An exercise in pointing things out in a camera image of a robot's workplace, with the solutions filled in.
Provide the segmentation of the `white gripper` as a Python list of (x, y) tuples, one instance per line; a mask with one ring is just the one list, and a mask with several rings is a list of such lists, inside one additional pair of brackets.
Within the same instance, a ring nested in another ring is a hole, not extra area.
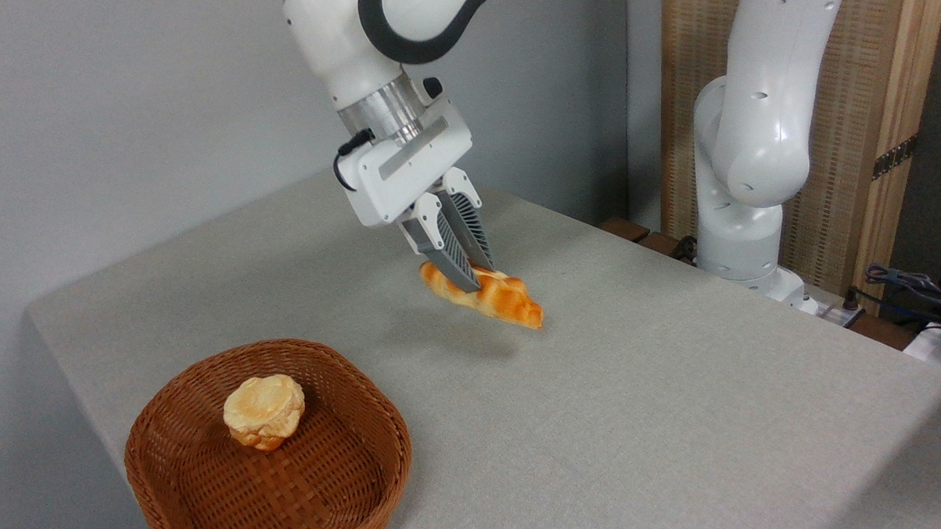
[[(358, 221), (384, 226), (401, 215), (399, 227), (413, 251), (458, 290), (478, 292), (472, 265), (494, 264), (482, 197), (466, 172), (453, 167), (472, 146), (458, 108), (446, 95), (424, 103), (410, 78), (395, 78), (339, 115), (352, 135), (365, 129), (374, 135), (339, 162)], [(426, 193), (439, 180), (438, 196)]]

